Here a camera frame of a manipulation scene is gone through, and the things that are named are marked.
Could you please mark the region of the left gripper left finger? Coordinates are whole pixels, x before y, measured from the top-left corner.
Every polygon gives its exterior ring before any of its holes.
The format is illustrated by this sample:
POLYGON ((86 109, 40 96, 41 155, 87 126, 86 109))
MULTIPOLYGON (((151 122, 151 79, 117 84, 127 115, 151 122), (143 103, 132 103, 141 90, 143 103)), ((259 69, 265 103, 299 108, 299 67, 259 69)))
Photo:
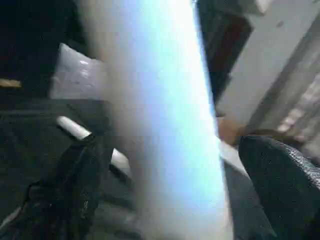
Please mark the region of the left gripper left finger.
POLYGON ((84 240, 98 207, 102 167, 114 147, 103 136, 73 143, 49 174, 31 183, 24 200, 0 227, 2 240, 84 240))

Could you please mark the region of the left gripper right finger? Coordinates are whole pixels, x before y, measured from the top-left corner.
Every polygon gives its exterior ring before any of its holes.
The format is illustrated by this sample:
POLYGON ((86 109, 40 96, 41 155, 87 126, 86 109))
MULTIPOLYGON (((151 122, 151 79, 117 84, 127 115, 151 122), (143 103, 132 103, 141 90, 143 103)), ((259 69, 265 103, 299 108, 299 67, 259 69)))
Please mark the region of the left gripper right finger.
POLYGON ((279 240, 320 238, 320 169, 296 148, 244 136, 239 158, 279 240))

